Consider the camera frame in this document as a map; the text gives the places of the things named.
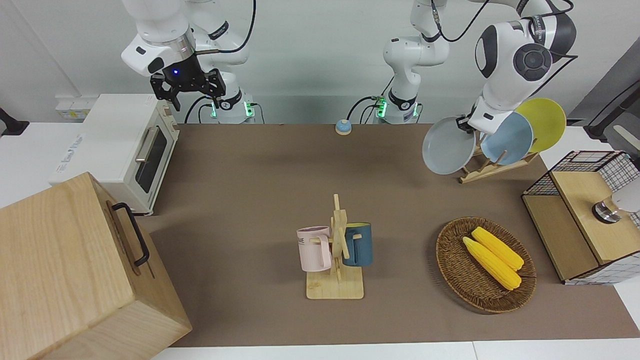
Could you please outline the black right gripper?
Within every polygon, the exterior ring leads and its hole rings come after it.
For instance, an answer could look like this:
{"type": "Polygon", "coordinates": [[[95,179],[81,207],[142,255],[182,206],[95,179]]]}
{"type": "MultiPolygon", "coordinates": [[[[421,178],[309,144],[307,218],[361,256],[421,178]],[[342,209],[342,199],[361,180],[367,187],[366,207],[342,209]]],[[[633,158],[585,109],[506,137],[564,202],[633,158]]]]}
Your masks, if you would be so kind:
{"type": "Polygon", "coordinates": [[[226,84],[218,68],[203,71],[197,54],[192,54],[154,73],[150,85],[158,100],[170,101],[177,112],[182,105],[178,98],[180,92],[199,92],[210,98],[216,109],[222,108],[226,84]]]}

